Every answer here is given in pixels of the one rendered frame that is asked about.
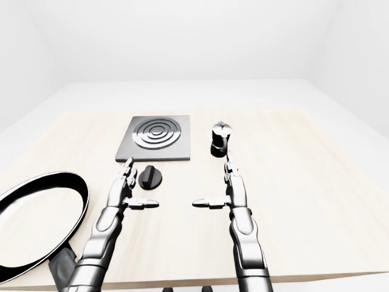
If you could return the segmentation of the flat dark stove plate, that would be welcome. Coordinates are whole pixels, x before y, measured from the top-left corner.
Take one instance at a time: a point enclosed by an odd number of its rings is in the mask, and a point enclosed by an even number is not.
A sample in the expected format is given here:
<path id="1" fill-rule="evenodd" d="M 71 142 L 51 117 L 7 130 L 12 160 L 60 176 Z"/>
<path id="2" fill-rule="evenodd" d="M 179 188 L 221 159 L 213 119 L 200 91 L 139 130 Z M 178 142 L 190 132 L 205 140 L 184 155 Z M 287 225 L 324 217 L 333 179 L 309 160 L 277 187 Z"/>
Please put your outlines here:
<path id="1" fill-rule="evenodd" d="M 117 162 L 189 161 L 190 116 L 134 116 L 115 155 Z"/>

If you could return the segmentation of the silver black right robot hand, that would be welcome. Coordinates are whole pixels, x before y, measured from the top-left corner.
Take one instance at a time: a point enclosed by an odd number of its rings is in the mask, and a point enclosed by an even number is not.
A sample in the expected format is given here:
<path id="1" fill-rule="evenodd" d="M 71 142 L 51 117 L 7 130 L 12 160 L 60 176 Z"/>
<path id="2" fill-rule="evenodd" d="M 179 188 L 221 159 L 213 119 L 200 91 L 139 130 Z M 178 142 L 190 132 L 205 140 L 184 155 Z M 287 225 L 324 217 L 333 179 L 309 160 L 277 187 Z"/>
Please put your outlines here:
<path id="1" fill-rule="evenodd" d="M 213 196 L 192 202 L 193 207 L 207 207 L 222 209 L 228 206 L 231 209 L 247 207 L 247 197 L 244 182 L 238 173 L 238 164 L 230 150 L 227 151 L 227 161 L 224 164 L 224 182 L 227 185 L 225 196 Z"/>

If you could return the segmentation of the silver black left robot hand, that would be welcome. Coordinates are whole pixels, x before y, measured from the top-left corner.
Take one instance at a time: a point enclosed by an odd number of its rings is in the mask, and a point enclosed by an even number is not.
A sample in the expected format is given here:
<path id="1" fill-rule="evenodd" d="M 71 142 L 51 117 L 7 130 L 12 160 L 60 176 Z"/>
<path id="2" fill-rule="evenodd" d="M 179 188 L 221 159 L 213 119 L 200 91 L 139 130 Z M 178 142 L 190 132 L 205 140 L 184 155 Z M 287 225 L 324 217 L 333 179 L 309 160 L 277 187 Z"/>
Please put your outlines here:
<path id="1" fill-rule="evenodd" d="M 159 203 L 154 200 L 133 197 L 132 191 L 136 185 L 137 169 L 133 167 L 134 158 L 130 156 L 119 171 L 108 195 L 108 207 L 130 208 L 143 210 L 145 208 L 157 208 Z"/>

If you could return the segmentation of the silver black moka pot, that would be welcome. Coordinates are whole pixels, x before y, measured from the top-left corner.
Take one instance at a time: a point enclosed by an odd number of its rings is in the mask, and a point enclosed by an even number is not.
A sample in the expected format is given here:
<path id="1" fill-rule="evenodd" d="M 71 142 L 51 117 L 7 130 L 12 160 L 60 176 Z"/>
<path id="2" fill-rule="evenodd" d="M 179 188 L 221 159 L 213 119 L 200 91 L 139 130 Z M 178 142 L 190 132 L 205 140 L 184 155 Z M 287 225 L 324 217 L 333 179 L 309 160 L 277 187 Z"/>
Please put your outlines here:
<path id="1" fill-rule="evenodd" d="M 212 128 L 211 154 L 214 157 L 222 158 L 227 154 L 228 140 L 232 129 L 224 122 L 218 122 Z"/>

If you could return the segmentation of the round black stove knob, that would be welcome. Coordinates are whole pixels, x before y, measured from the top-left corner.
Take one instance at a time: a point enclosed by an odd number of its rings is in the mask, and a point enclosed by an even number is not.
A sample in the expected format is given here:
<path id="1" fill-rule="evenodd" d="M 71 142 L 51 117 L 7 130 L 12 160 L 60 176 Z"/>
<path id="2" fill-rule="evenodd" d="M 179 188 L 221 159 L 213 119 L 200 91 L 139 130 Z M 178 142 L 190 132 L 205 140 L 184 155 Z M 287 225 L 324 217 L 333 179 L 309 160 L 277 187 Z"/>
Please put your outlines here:
<path id="1" fill-rule="evenodd" d="M 145 170 L 139 175 L 139 186 L 144 190 L 154 190 L 161 182 L 161 172 L 152 165 L 146 166 Z"/>

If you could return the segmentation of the black frying pan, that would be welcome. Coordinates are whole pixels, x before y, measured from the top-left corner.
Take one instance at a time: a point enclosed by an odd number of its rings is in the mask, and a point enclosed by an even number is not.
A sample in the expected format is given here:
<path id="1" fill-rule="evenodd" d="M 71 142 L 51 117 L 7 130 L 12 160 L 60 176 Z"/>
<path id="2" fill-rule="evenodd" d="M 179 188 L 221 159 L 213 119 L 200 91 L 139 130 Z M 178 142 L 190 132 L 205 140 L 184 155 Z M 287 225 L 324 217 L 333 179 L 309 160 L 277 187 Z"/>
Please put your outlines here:
<path id="1" fill-rule="evenodd" d="M 58 253 L 86 215 L 89 188 L 75 173 L 52 172 L 0 195 L 0 284 Z"/>

